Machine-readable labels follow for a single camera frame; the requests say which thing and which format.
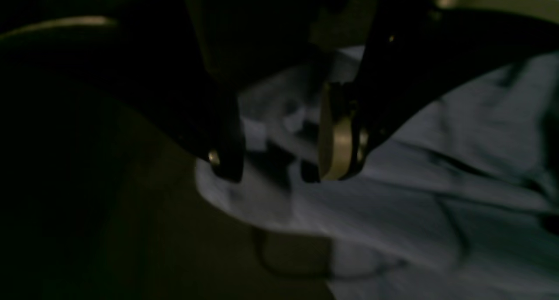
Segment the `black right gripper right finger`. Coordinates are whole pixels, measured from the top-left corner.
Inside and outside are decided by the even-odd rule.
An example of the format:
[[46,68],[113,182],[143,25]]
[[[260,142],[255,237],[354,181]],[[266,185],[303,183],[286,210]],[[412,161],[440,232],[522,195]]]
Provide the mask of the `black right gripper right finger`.
[[323,88],[318,171],[349,179],[423,107],[481,75],[558,49],[558,0],[379,0],[350,83]]

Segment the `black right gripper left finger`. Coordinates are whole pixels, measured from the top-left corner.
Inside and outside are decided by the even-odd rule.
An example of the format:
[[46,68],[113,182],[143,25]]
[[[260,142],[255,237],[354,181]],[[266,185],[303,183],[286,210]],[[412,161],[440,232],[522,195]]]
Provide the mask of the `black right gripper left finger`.
[[309,53],[315,0],[110,0],[123,31],[110,93],[208,162],[242,180],[236,93]]

